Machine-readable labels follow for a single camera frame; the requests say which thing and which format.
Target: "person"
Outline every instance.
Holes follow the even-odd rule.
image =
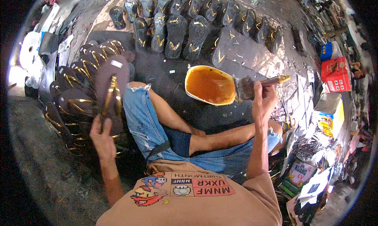
[[[123,106],[150,176],[138,180],[125,194],[110,136],[111,120],[104,121],[101,131],[97,116],[90,137],[111,207],[97,225],[281,225],[268,173],[268,152],[282,134],[281,126],[269,120],[278,98],[273,86],[264,87],[262,98],[260,82],[254,84],[254,92],[253,124],[205,135],[184,122],[150,85],[130,82]],[[179,141],[169,141],[163,126],[183,133],[174,133]],[[150,155],[164,143],[170,147]],[[198,151],[207,153],[197,155]],[[242,171],[246,173],[242,185],[230,179]]]

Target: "fingers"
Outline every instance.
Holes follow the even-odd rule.
[[[89,133],[90,136],[95,135],[95,134],[101,134],[101,119],[100,115],[97,115],[92,123],[92,128]]]
[[[102,134],[106,136],[110,136],[111,130],[111,119],[107,118],[104,122],[104,129],[102,130]]]

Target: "ripped jeans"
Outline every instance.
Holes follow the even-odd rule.
[[[127,88],[123,98],[123,107],[127,125],[139,150],[147,158],[153,148],[168,141],[162,125],[158,121],[154,106],[150,101],[150,84],[146,87]],[[282,138],[268,131],[268,151],[270,152]],[[181,157],[171,148],[151,156],[147,161],[167,159],[171,161],[187,161],[203,169],[226,174],[230,177],[246,172],[249,157],[252,152],[253,138],[240,145],[211,151],[194,157]]]

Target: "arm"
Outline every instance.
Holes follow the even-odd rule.
[[[278,97],[274,86],[264,87],[264,89],[266,97],[262,98],[261,83],[254,83],[255,99],[252,115],[255,120],[255,137],[247,167],[247,179],[268,172],[268,120],[277,104]]]
[[[116,146],[112,137],[110,136],[110,130],[111,119],[106,119],[104,122],[103,132],[101,133],[100,115],[97,115],[93,120],[90,137],[100,160],[106,197],[108,198],[110,207],[112,207],[119,199],[122,198],[122,196],[125,195],[125,192],[121,185],[120,175],[118,174],[116,166]]]

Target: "cardboard box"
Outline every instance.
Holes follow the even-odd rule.
[[[297,159],[279,187],[291,197],[294,197],[300,193],[303,185],[308,183],[311,177],[314,176],[316,169],[316,167]]]
[[[349,65],[345,56],[324,61],[321,79],[327,83],[330,92],[350,91]]]
[[[313,119],[327,136],[337,138],[344,122],[343,98],[338,93],[323,93],[314,108]]]

